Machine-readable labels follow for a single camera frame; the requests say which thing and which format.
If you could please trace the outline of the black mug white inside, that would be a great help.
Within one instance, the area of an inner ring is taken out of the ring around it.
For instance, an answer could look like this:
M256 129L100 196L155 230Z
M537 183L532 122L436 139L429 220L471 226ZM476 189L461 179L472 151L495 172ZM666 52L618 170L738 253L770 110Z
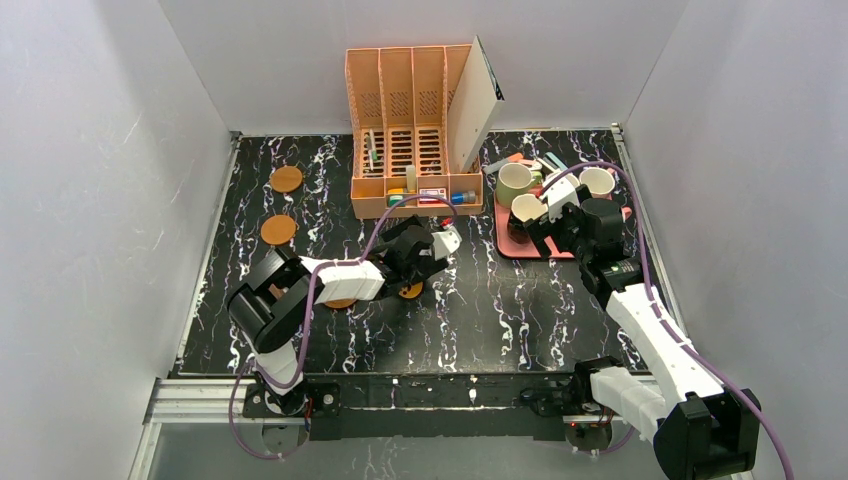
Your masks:
M507 234L517 244L530 241L525 224L538 219L548 211L548 207L534 193L524 193L516 196L510 206L507 222Z

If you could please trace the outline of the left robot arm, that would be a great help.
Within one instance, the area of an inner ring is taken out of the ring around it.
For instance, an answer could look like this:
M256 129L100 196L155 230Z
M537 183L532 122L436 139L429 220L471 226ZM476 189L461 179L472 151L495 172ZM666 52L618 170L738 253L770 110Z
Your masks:
M285 396L303 380L305 359L293 338L309 331L312 308L412 296L414 287L448 267L461 243L451 220L432 230L411 216L380 234L362 261L314 259L280 246L250 270L225 306L263 383Z

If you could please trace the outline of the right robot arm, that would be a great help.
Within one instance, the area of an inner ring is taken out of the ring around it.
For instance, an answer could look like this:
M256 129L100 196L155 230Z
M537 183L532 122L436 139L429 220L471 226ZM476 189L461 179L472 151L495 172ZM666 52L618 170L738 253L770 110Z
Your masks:
M690 341L658 303L646 261L625 252L621 207L567 184L563 194L536 193L522 226L542 257L553 248L574 257L585 288L630 337L658 385L647 387L609 358L584 361L575 367L582 400L610 408L649 440L669 479L752 470L759 402L695 359Z

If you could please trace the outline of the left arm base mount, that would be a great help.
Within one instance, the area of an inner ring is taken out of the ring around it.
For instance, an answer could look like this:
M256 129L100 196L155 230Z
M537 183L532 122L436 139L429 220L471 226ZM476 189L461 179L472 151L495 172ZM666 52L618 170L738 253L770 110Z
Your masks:
M285 457L310 440L314 420L335 418L340 409L337 383L304 381L283 395L256 381L246 389L240 416L260 425L264 455Z

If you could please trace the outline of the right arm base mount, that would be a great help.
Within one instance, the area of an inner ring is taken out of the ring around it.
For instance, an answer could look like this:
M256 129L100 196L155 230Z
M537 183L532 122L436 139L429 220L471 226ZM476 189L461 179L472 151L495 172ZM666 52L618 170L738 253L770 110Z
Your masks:
M538 417L561 420L565 441L575 453L592 457L612 454L635 435L635 429L627 426L618 437L614 428L617 413L589 400L574 380L545 381L525 387L518 394L518 403Z

